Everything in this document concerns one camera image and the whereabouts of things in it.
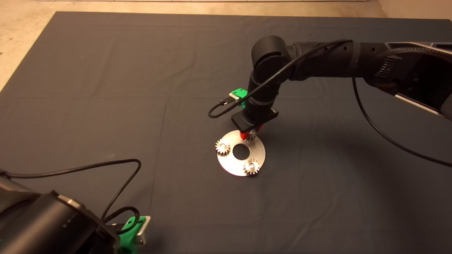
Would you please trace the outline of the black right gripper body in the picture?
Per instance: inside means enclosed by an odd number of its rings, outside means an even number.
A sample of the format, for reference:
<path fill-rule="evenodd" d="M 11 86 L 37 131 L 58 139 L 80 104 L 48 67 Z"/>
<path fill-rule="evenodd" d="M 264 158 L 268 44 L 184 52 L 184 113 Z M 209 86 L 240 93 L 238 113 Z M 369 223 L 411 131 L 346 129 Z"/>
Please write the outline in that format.
<path fill-rule="evenodd" d="M 275 108 L 244 108 L 233 114 L 231 120 L 238 130 L 253 130 L 273 120 L 278 114 Z"/>

